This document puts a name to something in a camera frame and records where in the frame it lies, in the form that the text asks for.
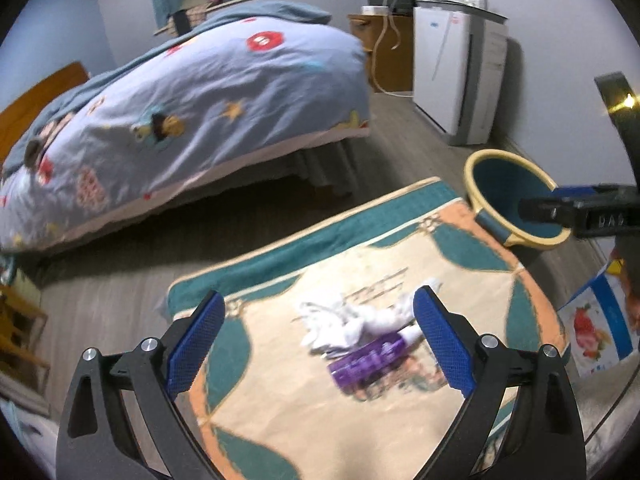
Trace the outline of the person's right hand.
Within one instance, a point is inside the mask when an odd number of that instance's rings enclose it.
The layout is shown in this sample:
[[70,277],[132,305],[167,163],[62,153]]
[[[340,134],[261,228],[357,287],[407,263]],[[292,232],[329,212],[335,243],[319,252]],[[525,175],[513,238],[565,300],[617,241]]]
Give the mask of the person's right hand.
[[622,270],[620,270],[620,284],[622,284],[625,294],[626,313],[628,315],[630,328],[632,330],[639,330],[640,302],[639,297],[632,288],[631,278],[625,260],[622,261]]

